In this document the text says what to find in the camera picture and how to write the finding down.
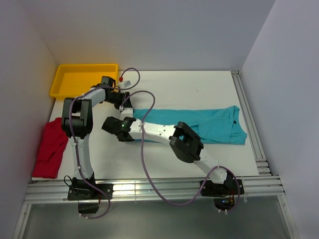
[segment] cable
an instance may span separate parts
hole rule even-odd
[[[125,104],[125,102],[126,102],[131,96],[133,96],[133,95],[135,95],[135,94],[137,94],[137,93],[148,93],[148,94],[150,94],[150,95],[153,97],[153,103],[152,103],[151,107],[148,109],[148,111],[145,113],[145,115],[144,115],[143,118],[141,119],[141,122],[142,122],[142,124],[141,124],[141,129],[142,129],[141,161],[142,161],[142,166],[143,166],[143,170],[144,170],[144,172],[145,172],[145,175],[146,175],[146,177],[147,177],[147,179],[148,179],[150,185],[152,186],[152,188],[153,188],[154,191],[156,192],[156,194],[157,194],[163,201],[165,201],[165,202],[167,202],[167,203],[169,203],[169,204],[171,204],[171,205],[173,205],[173,206],[177,206],[177,207],[187,206],[187,205],[189,205],[190,203],[194,202],[195,199],[199,196],[199,194],[200,194],[201,190],[203,189],[203,187],[204,187],[206,181],[208,180],[210,174],[211,174],[214,170],[216,170],[217,168],[223,168],[223,169],[225,169],[226,171],[228,171],[228,172],[233,176],[233,178],[234,178],[234,180],[235,180],[235,182],[236,182],[237,190],[238,190],[238,197],[237,197],[237,201],[238,201],[239,198],[240,198],[240,188],[239,188],[238,181],[237,181],[236,176],[234,175],[234,173],[233,173],[232,171],[230,171],[228,168],[224,167],[224,166],[215,166],[215,167],[213,167],[213,168],[208,172],[207,176],[205,177],[203,183],[201,184],[201,186],[200,186],[199,190],[197,191],[197,193],[195,194],[195,196],[194,196],[192,199],[190,199],[189,201],[185,202],[185,203],[182,203],[182,204],[174,203],[174,202],[172,202],[172,201],[166,199],[166,198],[159,192],[159,190],[156,188],[155,184],[153,183],[153,181],[152,181],[152,179],[151,179],[151,177],[150,177],[150,175],[149,175],[149,173],[148,173],[148,171],[147,171],[147,168],[146,168],[146,165],[145,165],[145,161],[144,161],[145,129],[144,129],[144,124],[143,124],[143,123],[144,123],[145,118],[147,117],[147,115],[148,115],[149,112],[153,109],[153,107],[154,107],[154,105],[155,105],[155,96],[154,96],[154,94],[153,94],[152,92],[149,92],[149,91],[145,91],[145,90],[135,91],[134,93],[130,94],[130,95],[123,101],[122,106]],[[236,207],[236,205],[237,205],[237,203],[236,203],[230,210],[228,210],[228,211],[230,212],[231,210],[233,210],[233,209]]]
[[[69,188],[71,188],[71,186],[68,185],[68,184],[65,182],[65,178],[66,178],[66,177],[68,177],[71,182],[72,182],[72,179],[71,179],[71,177],[70,177],[69,175],[65,175],[64,178],[63,178],[63,181],[64,181],[64,183],[66,184],[66,186],[68,186]]]
[[[124,74],[125,74],[127,71],[129,71],[129,70],[134,70],[134,71],[137,72],[137,74],[138,74],[138,76],[139,76],[138,81],[135,83],[135,85],[132,85],[131,87],[124,88],[124,89],[121,89],[121,90],[130,90],[130,89],[134,88],[134,87],[140,82],[140,79],[141,79],[140,72],[139,72],[136,68],[134,68],[134,67],[130,67],[130,68],[127,68],[126,70],[124,70],[124,71],[122,72],[122,74],[121,74],[120,79],[123,80]]]

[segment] white surface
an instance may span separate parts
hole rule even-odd
[[[1,238],[11,238],[53,100],[53,58],[20,3],[0,1]]]
[[[61,63],[239,70],[274,0],[20,0]]]
[[[128,72],[126,79],[136,82],[137,74]],[[141,81],[131,90],[149,90],[156,97],[155,109],[218,109],[239,105],[230,72],[171,71],[141,72]],[[134,108],[148,108],[152,97],[146,93],[131,99]],[[56,101],[50,120],[61,117],[63,102]],[[95,177],[98,179],[145,178],[140,157],[139,142],[118,142],[114,135],[101,130],[107,116],[119,118],[119,111],[112,104],[102,103],[93,108],[94,127],[90,135],[90,155]],[[240,124],[246,131],[240,112]],[[220,165],[231,169],[238,176],[258,175],[250,145],[206,144],[208,151]],[[73,176],[71,147],[67,146],[58,173],[58,179]],[[195,165],[178,160],[172,149],[160,143],[145,143],[145,161],[153,178],[201,177],[205,174]]]
[[[319,1],[276,1],[242,69],[272,171],[301,238],[318,238]]]

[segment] white table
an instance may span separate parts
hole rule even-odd
[[[125,80],[134,83],[135,72],[127,72]],[[154,109],[222,109],[232,105],[240,107],[235,86],[229,71],[145,71],[140,83],[130,92],[149,90],[156,97]],[[131,98],[135,109],[148,108],[150,95],[141,93]],[[62,115],[63,101],[56,101],[50,121]],[[119,118],[119,111],[112,104],[102,103],[93,108],[94,127],[90,134],[91,164],[96,179],[143,179],[139,142],[118,142],[114,135],[101,130],[108,116]],[[242,112],[239,122],[247,128]],[[205,148],[237,176],[258,176],[258,170],[249,138],[245,145],[206,144]],[[172,149],[160,143],[145,143],[144,155],[152,178],[203,177],[205,174],[193,164],[176,158]],[[73,176],[73,156],[67,145],[57,180]]]

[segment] metal frame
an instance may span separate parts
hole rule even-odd
[[[259,176],[257,177],[240,177],[240,179],[242,179],[242,186],[245,189],[244,199],[247,201],[247,197],[278,196],[290,237],[298,239],[299,235],[286,202],[285,191],[281,180],[279,176],[272,176],[268,162],[265,158],[246,95],[240,81],[239,72],[233,71],[231,73],[259,171]],[[198,191],[200,187],[199,181],[201,180],[202,178],[166,178],[156,179],[154,180],[154,183],[168,199],[190,199]],[[98,180],[97,183],[114,184],[111,201],[159,200],[158,195],[145,179]],[[13,238],[22,238],[32,204],[78,203],[78,201],[67,201],[67,193],[68,187],[61,180],[31,182],[28,185],[25,194],[24,203]],[[96,200],[85,200],[83,202],[93,203],[96,202]]]

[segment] plastic tray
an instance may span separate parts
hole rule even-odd
[[[57,100],[76,97],[90,90],[101,82],[102,76],[118,80],[117,64],[62,64],[59,65],[50,96]]]

